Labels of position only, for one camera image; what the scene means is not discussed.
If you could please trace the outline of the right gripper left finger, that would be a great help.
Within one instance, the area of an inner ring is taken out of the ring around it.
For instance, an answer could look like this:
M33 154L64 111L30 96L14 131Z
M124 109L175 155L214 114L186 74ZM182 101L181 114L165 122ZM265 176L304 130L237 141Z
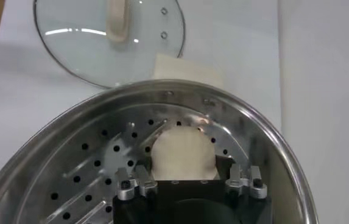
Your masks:
M131 201L143 197L154 201L158 194L158 182L152 177L145 165L135 166L129 174L125 167L120 167L116 175L116 196L119 201Z

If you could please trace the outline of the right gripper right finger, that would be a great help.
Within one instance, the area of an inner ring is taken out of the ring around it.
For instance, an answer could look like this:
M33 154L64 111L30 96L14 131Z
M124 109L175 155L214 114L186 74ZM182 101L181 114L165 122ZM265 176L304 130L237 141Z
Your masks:
M227 192L234 191L239 196L248 195L257 200L267 198L267 185L263 182L259 166L243 169L232 158L216 156L216 180L223 180Z

